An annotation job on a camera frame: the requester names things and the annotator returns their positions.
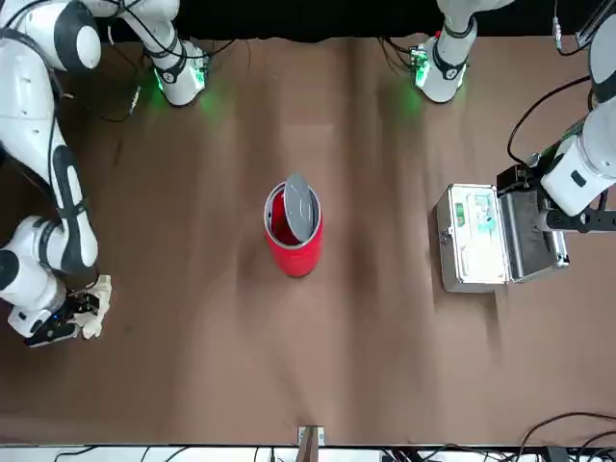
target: green led light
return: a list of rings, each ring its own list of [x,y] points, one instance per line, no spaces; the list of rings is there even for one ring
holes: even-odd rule
[[[422,89],[427,79],[427,73],[430,71],[430,63],[426,62],[415,71],[415,85],[418,89]]]
[[[203,71],[203,69],[198,69],[191,66],[190,70],[194,80],[196,80],[199,84],[205,83],[205,72]]]
[[[466,72],[466,65],[464,64],[464,67],[462,67],[462,70],[460,71],[460,80],[458,80],[458,88],[462,87],[462,82],[464,82],[465,72]]]
[[[163,90],[163,81],[161,80],[161,78],[158,75],[158,72],[156,71],[156,69],[154,69],[154,75],[156,76],[156,81],[158,82],[158,88],[160,91],[164,91]]]

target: black cable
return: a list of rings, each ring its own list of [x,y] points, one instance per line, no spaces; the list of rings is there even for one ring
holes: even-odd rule
[[[605,206],[607,205],[607,190],[602,191],[599,195],[599,205],[597,206],[597,210],[603,211],[605,210]]]
[[[115,52],[119,55],[119,57],[122,58],[131,67],[133,67],[136,73],[139,73],[140,70],[142,69],[139,69],[139,67],[133,62],[133,60],[131,60],[128,56],[126,56],[126,54],[116,46],[116,42],[114,41],[114,38],[112,37],[112,27],[114,26],[115,23],[116,23],[116,20],[112,19],[112,21],[107,25],[107,39],[109,40],[109,43],[112,45],[112,48],[114,48]]]
[[[588,457],[588,461],[587,462],[591,462],[595,457],[598,457],[599,454],[601,454],[602,452],[609,452],[611,450],[616,450],[616,447],[610,447],[610,448],[603,448],[603,449],[599,449],[596,452],[594,452],[593,454],[591,454]]]
[[[400,65],[399,63],[396,63],[394,60],[392,60],[392,57],[389,55],[389,53],[387,52],[387,49],[385,48],[385,44],[383,42],[382,38],[378,38],[378,44],[381,47],[381,50],[383,50],[383,56],[385,58],[385,62],[387,63],[387,66],[392,69],[392,72],[394,72],[396,75],[400,75],[398,72],[402,71],[404,73],[409,71],[409,67],[406,67],[404,65]]]
[[[385,40],[396,51],[399,51],[400,53],[404,53],[406,55],[410,55],[411,54],[411,50],[409,50],[408,48],[404,48],[403,46],[398,45],[397,43],[395,43],[392,40],[391,37],[384,37],[383,40]]]
[[[74,96],[73,94],[70,93],[65,93],[63,95],[64,99],[67,99],[69,101],[74,101],[75,103],[79,104],[82,108],[84,108],[86,111],[88,111],[89,113],[93,113],[96,115],[96,117],[100,120],[103,120],[105,122],[110,122],[110,123],[123,123],[126,120],[128,120],[128,118],[133,114],[132,111],[127,112],[124,116],[122,116],[121,118],[113,118],[113,117],[109,117],[106,115],[101,115],[99,114],[97,111],[94,110],[94,108],[92,106],[90,106],[88,103],[85,103],[84,101],[82,101],[81,99],[77,98],[76,96]]]
[[[517,164],[520,164],[523,167],[526,167],[528,170],[530,170],[530,167],[528,166],[528,164],[523,161],[522,159],[520,159],[519,157],[516,157],[513,152],[511,152],[511,145],[513,144],[513,139],[516,136],[516,133],[518,133],[518,130],[520,129],[520,127],[522,126],[522,124],[526,121],[526,119],[528,118],[528,116],[530,116],[530,113],[532,113],[535,109],[537,109],[538,106],[540,106],[544,101],[546,101],[547,99],[551,98],[552,96],[554,96],[557,93],[560,93],[563,90],[566,90],[570,87],[573,87],[575,85],[581,84],[583,82],[587,82],[590,80],[590,76],[587,75],[585,77],[580,77],[579,79],[573,80],[565,85],[561,85],[560,87],[544,94],[541,98],[539,98],[537,100],[536,103],[534,103],[532,106],[530,106],[530,108],[524,113],[524,115],[522,116],[522,118],[520,119],[520,121],[518,121],[518,123],[516,123],[515,127],[513,127],[513,130],[511,131],[511,135],[509,136],[509,141],[507,142],[507,155],[513,159],[513,161],[515,161]]]
[[[104,1],[104,2],[107,2],[107,3],[111,3],[111,4],[113,4],[113,5],[117,5],[117,6],[119,6],[119,2],[117,2],[116,0],[103,0],[103,1]],[[160,47],[163,51],[165,51],[165,52],[166,52],[166,53],[168,53],[169,55],[176,56],[176,57],[178,57],[178,58],[186,58],[187,60],[202,60],[202,59],[205,59],[205,58],[208,58],[208,57],[210,57],[210,58],[211,58],[211,57],[213,57],[213,56],[217,55],[217,54],[218,54],[218,53],[220,53],[221,51],[224,51],[225,49],[227,49],[229,46],[231,46],[231,45],[232,45],[233,43],[235,43],[235,41],[236,41],[236,39],[235,39],[235,38],[233,38],[233,39],[229,40],[227,43],[225,43],[224,45],[222,45],[222,46],[221,46],[221,48],[219,48],[218,50],[213,50],[213,51],[210,51],[210,52],[203,52],[203,54],[201,54],[201,55],[197,55],[197,56],[186,56],[186,57],[185,57],[184,55],[182,55],[182,54],[180,54],[180,53],[176,53],[175,51],[173,51],[173,50],[171,50],[171,49],[167,48],[166,46],[164,46],[164,45],[163,45],[163,44],[162,44],[162,43],[161,43],[161,42],[160,42],[160,41],[156,38],[156,36],[154,36],[154,34],[152,34],[152,31],[150,31],[150,30],[148,29],[148,27],[147,27],[147,26],[143,23],[143,21],[141,21],[141,19],[140,19],[140,18],[139,18],[136,14],[134,14],[134,13],[133,13],[133,11],[131,10],[131,7],[132,7],[135,3],[137,3],[137,2],[134,2],[134,3],[133,3],[133,4],[131,4],[131,5],[125,5],[125,6],[124,6],[124,10],[125,10],[127,13],[129,13],[131,16],[133,16],[133,19],[135,19],[135,20],[139,23],[139,25],[140,25],[140,26],[142,26],[142,28],[144,29],[144,31],[145,31],[145,32],[146,32],[146,33],[147,33],[147,34],[148,34],[148,35],[152,38],[152,40],[154,40],[154,42],[155,42],[155,43],[156,43],[156,44],[157,44],[157,45],[158,45],[158,46],[159,46],[159,47]]]
[[[588,42],[586,42],[584,46],[579,46],[578,48],[575,48],[571,51],[562,50],[562,43],[560,41],[560,34],[561,34],[560,24],[558,23],[558,0],[554,0],[554,16],[552,19],[552,24],[554,27],[554,33],[557,35],[557,37],[554,37],[556,39],[556,51],[558,52],[560,56],[565,56],[565,57],[574,56],[576,53],[579,53],[581,50],[586,48],[592,41],[592,40],[588,40]]]
[[[389,46],[392,47],[392,49],[394,50],[394,53],[396,53],[396,57],[399,59],[399,61],[402,63],[402,66],[404,67],[404,70],[411,70],[411,62],[410,62],[410,58],[409,61],[406,61],[404,59],[404,57],[410,57],[411,51],[407,50],[405,48],[402,48],[401,46],[397,45],[396,43],[394,43],[390,38],[381,38],[380,39],[381,43],[387,43]]]
[[[595,93],[593,92],[593,88],[591,87],[588,91],[588,96],[586,97],[586,105],[588,107],[588,112],[591,113],[595,107],[593,106],[593,96]]]
[[[595,441],[597,440],[601,440],[602,438],[606,437],[606,436],[610,436],[610,435],[616,435],[616,430],[609,430],[609,431],[604,431],[603,433],[599,433],[595,436],[593,436],[592,438],[590,438],[589,440],[587,440],[583,445],[581,445],[578,449],[577,449],[577,454],[576,454],[576,462],[579,462],[579,459],[581,458],[581,456],[584,453],[584,450],[586,448],[588,448],[591,444],[593,444]]]
[[[176,455],[178,455],[180,452],[184,452],[186,449],[190,449],[190,446],[186,446],[184,448],[181,448],[179,450],[177,450],[176,452],[174,452],[172,455],[169,456],[168,459],[165,460],[165,462],[169,462],[171,459],[173,459]]]
[[[145,456],[147,455],[147,453],[150,451],[151,447],[148,446],[147,448],[145,448],[145,452],[143,453],[143,455],[141,456],[141,460],[140,462],[143,462],[145,460]]]
[[[590,417],[593,419],[603,419],[605,421],[616,422],[616,417],[607,414],[600,414],[597,412],[566,412],[564,414],[558,414],[557,416],[551,417],[538,423],[526,433],[525,437],[522,439],[522,443],[520,444],[520,450],[517,453],[516,462],[519,462],[520,457],[522,457],[522,454],[524,453],[524,449],[526,447],[526,444],[528,443],[528,440],[535,431],[548,424],[551,424],[552,422],[560,421],[562,419],[568,419],[570,417]]]
[[[455,449],[459,449],[459,450],[464,450],[466,452],[474,452],[475,454],[481,454],[484,455],[486,458],[490,458],[490,459],[494,459],[494,460],[498,460],[499,462],[503,462],[503,461],[507,461],[511,458],[513,458],[513,456],[509,456],[509,457],[505,457],[504,459],[499,459],[497,457],[495,457],[494,455],[492,455],[492,453],[496,453],[498,451],[496,450],[482,450],[482,449],[474,449],[474,448],[468,448],[466,446],[460,446],[460,445],[456,445],[454,443],[447,443],[445,445],[442,445],[441,447],[439,447],[438,449],[434,450],[433,452],[431,452],[429,455],[427,455],[426,457],[423,458],[424,461],[429,461],[432,457],[434,457],[436,454],[438,454],[439,452],[444,451],[445,449],[449,449],[449,448],[455,448]]]
[[[58,462],[58,459],[60,459],[60,457],[69,457],[72,455],[81,455],[81,454],[85,454],[86,452],[90,452],[91,450],[95,450],[96,448],[98,448],[98,446],[90,446],[89,448],[85,448],[82,450],[77,450],[75,452],[60,452],[58,454],[56,454],[56,457],[54,458],[54,462]]]

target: black background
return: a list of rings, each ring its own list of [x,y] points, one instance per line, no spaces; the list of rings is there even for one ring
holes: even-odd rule
[[[559,0],[563,33],[577,30],[600,3]],[[516,0],[500,10],[479,13],[478,33],[547,36],[552,33],[552,14],[552,0]],[[443,16],[436,0],[181,0],[175,22],[181,35],[196,39],[280,37],[319,41],[334,37],[404,37],[416,32],[432,35],[441,29]],[[135,39],[123,24],[114,25],[114,37]]]

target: green label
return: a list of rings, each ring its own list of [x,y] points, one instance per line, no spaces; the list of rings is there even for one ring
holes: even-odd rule
[[[458,226],[464,226],[466,219],[464,218],[464,205],[460,202],[455,204],[455,221]]]

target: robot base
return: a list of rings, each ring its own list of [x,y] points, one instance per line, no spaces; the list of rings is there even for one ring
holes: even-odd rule
[[[183,41],[188,56],[204,54],[201,49],[189,41]],[[172,79],[164,71],[156,70],[159,89],[163,92],[167,102],[174,108],[181,108],[191,104],[195,98],[205,90],[208,77],[209,57],[202,59],[187,60],[182,71],[177,75],[174,83],[168,83]]]

